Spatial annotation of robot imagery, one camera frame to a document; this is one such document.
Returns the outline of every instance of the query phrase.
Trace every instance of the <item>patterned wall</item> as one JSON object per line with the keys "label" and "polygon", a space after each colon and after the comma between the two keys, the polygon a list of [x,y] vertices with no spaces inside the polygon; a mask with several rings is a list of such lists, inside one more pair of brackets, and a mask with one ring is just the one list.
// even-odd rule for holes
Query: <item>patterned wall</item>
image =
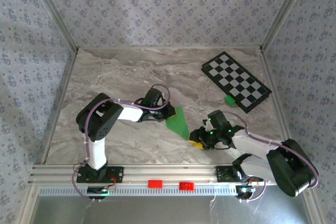
{"label": "patterned wall", "polygon": [[13,223],[72,54],[40,0],[0,4],[0,223]]}
{"label": "patterned wall", "polygon": [[53,0],[79,47],[261,45],[283,0]]}
{"label": "patterned wall", "polygon": [[267,52],[292,136],[320,172],[336,223],[336,0],[297,0]]}

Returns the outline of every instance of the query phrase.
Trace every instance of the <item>chessboard mat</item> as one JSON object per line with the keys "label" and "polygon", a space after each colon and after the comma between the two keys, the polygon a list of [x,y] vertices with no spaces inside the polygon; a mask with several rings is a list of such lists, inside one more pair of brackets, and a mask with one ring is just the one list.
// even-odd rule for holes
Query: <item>chessboard mat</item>
{"label": "chessboard mat", "polygon": [[248,113],[272,91],[226,52],[202,65],[202,71]]}

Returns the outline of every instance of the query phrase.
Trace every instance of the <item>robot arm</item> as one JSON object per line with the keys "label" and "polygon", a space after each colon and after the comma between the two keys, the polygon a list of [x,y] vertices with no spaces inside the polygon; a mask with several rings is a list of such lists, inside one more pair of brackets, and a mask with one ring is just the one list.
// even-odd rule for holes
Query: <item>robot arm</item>
{"label": "robot arm", "polygon": [[[271,144],[277,143],[292,149],[315,169],[296,141],[288,139],[281,142],[253,133],[247,134],[241,126],[232,127],[220,110],[210,113],[203,123],[204,127],[190,134],[189,141],[195,147],[211,150],[215,149],[217,143],[222,142],[224,145],[245,152],[233,162],[234,174],[232,175],[237,181],[246,181],[251,176],[275,181],[280,189],[291,197],[297,196],[314,183],[314,174],[305,162],[291,152]],[[254,138],[269,144],[261,143]]]}
{"label": "robot arm", "polygon": [[[79,130],[84,133],[85,122],[89,112],[100,101],[109,99],[109,97],[100,93],[97,95],[76,117],[76,122]],[[165,103],[163,94],[151,88],[144,98],[137,99],[134,104],[142,105],[148,108],[155,108],[160,106],[159,103]],[[130,120],[132,122],[143,122],[147,120],[162,121],[175,115],[175,109],[168,103],[160,110],[146,110],[135,106],[124,105],[108,101],[97,107],[92,114],[89,125],[88,140],[90,158],[88,166],[89,172],[94,173],[96,177],[102,177],[104,168],[107,166],[107,159],[105,156],[105,137],[111,131],[113,125],[117,120]]]}

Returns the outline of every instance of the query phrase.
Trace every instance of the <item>red block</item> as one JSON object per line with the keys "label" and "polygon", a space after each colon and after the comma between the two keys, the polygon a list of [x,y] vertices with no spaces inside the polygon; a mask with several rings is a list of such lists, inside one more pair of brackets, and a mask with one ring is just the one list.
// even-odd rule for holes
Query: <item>red block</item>
{"label": "red block", "polygon": [[180,182],[180,190],[184,191],[194,191],[195,184],[191,182]]}
{"label": "red block", "polygon": [[148,188],[162,189],[163,181],[162,180],[148,180]]}

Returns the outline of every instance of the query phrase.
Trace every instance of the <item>marble surface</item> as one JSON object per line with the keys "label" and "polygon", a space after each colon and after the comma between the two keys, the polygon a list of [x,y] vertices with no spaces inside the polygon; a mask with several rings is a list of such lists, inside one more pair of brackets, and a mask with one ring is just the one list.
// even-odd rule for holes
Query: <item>marble surface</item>
{"label": "marble surface", "polygon": [[[165,83],[173,106],[184,108],[189,131],[202,124],[214,110],[239,114],[252,132],[279,139],[271,99],[246,114],[224,103],[225,93],[201,72],[201,65],[223,49],[95,49],[79,50],[60,116],[52,138],[47,163],[72,164],[85,158],[83,138],[75,118],[98,93],[134,101],[144,97],[151,85]],[[251,52],[225,49],[265,83],[259,59]],[[238,124],[234,116],[227,118]],[[109,163],[231,163],[240,155],[227,151],[196,149],[168,130],[165,122],[117,121],[106,140]]]}

